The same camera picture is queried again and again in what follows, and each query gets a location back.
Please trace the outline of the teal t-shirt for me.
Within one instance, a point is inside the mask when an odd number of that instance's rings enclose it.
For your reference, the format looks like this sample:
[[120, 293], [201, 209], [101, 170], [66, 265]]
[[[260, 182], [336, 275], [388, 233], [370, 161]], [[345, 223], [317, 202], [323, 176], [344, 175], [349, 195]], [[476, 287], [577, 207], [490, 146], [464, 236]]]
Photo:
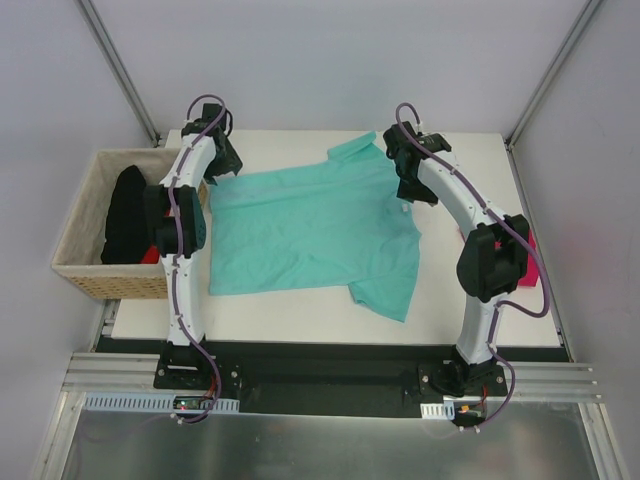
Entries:
[[405, 321], [421, 234], [376, 139], [369, 132], [321, 163], [213, 185], [210, 294], [345, 286], [355, 303]]

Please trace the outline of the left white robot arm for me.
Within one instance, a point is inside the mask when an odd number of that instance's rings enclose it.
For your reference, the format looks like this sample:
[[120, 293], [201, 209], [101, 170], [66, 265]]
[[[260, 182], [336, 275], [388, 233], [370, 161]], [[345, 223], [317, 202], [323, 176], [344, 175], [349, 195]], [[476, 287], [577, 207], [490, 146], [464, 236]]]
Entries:
[[206, 385], [218, 390], [220, 384], [215, 360], [202, 345], [197, 264], [208, 230], [199, 191], [202, 184], [242, 169], [229, 141], [232, 130], [233, 115], [221, 97], [197, 97], [187, 109], [173, 165], [143, 194], [147, 229], [159, 252], [169, 299], [169, 333], [160, 369], [168, 372], [177, 366], [177, 377], [191, 389]]

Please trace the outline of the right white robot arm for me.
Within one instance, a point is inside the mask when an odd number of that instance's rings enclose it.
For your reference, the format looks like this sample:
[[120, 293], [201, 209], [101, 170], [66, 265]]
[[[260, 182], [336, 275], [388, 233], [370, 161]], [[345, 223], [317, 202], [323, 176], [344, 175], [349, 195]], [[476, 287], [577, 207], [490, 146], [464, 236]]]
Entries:
[[404, 122], [387, 129], [383, 139], [386, 156], [395, 163], [399, 177], [397, 196], [443, 205], [464, 239], [456, 264], [456, 276], [466, 294], [463, 326], [451, 361], [434, 370], [429, 380], [431, 388], [443, 395], [475, 394], [502, 373], [494, 356], [501, 322], [498, 303], [516, 290], [528, 266], [528, 252], [509, 231], [527, 238], [529, 223], [522, 215], [505, 215], [496, 222], [450, 161], [440, 164], [419, 150], [433, 147], [441, 155], [450, 153], [452, 148], [442, 135], [418, 134]]

